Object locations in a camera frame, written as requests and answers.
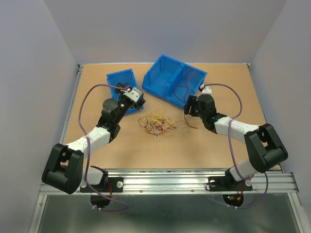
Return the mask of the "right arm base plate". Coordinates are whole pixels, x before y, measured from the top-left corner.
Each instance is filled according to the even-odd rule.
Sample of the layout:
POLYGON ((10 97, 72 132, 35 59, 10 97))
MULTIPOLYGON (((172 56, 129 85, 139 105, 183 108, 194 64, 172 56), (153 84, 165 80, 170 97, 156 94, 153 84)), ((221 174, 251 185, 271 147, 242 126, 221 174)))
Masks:
POLYGON ((235 191, 252 191, 252 185, 247 185, 244 180, 236 181, 227 179, 225 176, 208 177, 205 189, 211 192, 235 192, 235 191))

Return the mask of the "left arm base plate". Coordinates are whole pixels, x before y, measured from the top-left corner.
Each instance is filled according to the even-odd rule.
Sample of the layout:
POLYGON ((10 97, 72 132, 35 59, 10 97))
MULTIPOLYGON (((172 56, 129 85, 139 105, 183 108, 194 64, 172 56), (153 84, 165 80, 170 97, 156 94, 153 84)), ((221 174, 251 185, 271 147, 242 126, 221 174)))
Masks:
POLYGON ((89 184, 101 193, 122 193, 123 177, 103 177, 91 179, 89 184))

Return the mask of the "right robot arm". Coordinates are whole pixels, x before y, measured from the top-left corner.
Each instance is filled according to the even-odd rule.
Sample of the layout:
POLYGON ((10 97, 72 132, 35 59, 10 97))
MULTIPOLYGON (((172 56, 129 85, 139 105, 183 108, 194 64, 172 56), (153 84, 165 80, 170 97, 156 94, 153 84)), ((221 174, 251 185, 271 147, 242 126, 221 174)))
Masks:
POLYGON ((231 139, 246 145, 248 159, 229 168, 220 181, 228 189, 235 189, 243 179, 250 179, 256 173, 264 173, 288 159, 288 152, 276 130, 271 124, 261 126, 242 123, 218 113, 211 95, 189 96, 184 113, 199 117, 204 127, 215 134, 228 136, 230 151, 233 151, 231 139))

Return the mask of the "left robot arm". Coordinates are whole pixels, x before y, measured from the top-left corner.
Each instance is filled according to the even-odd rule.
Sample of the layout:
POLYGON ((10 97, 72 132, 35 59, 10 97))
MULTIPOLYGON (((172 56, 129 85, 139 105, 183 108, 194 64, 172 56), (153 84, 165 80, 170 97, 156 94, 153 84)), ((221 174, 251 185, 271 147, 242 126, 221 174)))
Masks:
POLYGON ((143 93, 126 83, 114 87, 118 99, 103 102, 97 125, 84 136, 68 144, 53 146, 42 174, 42 182, 67 194, 79 187, 90 186, 97 191, 108 187, 108 172, 90 166, 90 156, 97 149, 111 143, 118 135, 120 121, 131 108, 139 110, 145 103, 143 93))

